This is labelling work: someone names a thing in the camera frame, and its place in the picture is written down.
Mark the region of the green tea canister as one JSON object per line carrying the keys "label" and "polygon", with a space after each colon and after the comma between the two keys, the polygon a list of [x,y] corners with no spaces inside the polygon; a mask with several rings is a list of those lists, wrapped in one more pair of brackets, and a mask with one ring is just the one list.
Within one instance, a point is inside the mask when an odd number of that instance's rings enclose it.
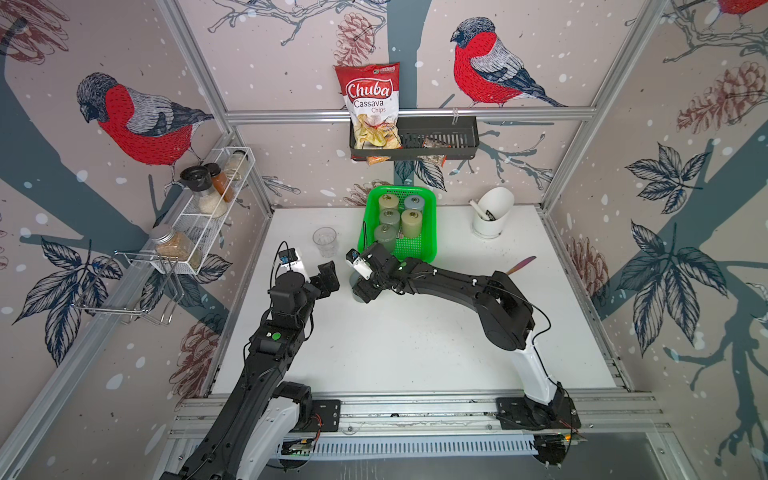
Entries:
{"label": "green tea canister", "polygon": [[381,225],[389,225],[394,229],[400,228],[401,215],[399,210],[381,210],[379,215],[379,223]]}
{"label": "green tea canister", "polygon": [[374,231],[374,239],[382,245],[388,252],[393,253],[396,248],[396,241],[399,234],[399,228],[391,224],[380,224]]}

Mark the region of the grey-blue tea canister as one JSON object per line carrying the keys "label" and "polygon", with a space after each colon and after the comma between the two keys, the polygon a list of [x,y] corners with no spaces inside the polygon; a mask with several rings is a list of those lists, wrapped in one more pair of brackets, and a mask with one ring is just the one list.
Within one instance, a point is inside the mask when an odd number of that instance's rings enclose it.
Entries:
{"label": "grey-blue tea canister", "polygon": [[366,304],[367,301],[364,300],[360,295],[358,295],[354,290],[352,290],[352,296],[356,302]]}

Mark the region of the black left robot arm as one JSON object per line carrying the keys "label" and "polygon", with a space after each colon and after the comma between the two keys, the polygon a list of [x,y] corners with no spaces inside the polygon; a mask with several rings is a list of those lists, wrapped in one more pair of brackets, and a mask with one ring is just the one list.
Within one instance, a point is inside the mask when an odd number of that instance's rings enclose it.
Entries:
{"label": "black left robot arm", "polygon": [[338,423],[313,406],[307,385],[284,379],[314,327],[318,300],[340,288],[335,263],[318,266],[306,277],[288,269],[277,276],[267,310],[244,349],[244,366],[231,395],[195,451],[179,471],[162,479],[256,479],[292,431],[312,429],[313,448],[323,428]]}

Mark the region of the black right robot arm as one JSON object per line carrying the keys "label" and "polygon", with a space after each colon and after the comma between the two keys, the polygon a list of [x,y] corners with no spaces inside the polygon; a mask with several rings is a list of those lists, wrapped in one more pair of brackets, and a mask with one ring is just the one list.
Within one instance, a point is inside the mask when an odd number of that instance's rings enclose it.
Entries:
{"label": "black right robot arm", "polygon": [[374,243],[364,252],[351,249],[346,261],[357,272],[353,293],[364,303],[390,290],[398,295],[430,295],[474,311],[486,338],[511,354],[522,381],[519,397],[496,400],[496,418],[504,430],[540,431],[581,427],[574,401],[546,371],[535,346],[538,307],[529,302],[508,275],[469,275],[433,266],[423,260],[397,259]]}

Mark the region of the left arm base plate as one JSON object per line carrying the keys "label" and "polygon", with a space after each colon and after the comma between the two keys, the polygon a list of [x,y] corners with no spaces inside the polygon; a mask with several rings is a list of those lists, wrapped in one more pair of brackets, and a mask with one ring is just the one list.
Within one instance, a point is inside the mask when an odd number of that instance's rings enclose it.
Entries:
{"label": "left arm base plate", "polygon": [[337,432],[341,416],[341,401],[338,399],[314,399],[311,410],[301,410],[295,431],[302,433]]}

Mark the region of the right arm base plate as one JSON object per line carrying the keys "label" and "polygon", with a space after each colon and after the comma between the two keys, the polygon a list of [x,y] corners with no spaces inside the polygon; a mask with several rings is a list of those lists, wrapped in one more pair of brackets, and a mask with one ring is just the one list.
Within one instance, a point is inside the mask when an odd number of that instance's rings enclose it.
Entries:
{"label": "right arm base plate", "polygon": [[499,397],[495,400],[496,418],[503,430],[540,431],[549,429],[578,430],[581,420],[574,402],[557,394],[549,404],[523,397]]}

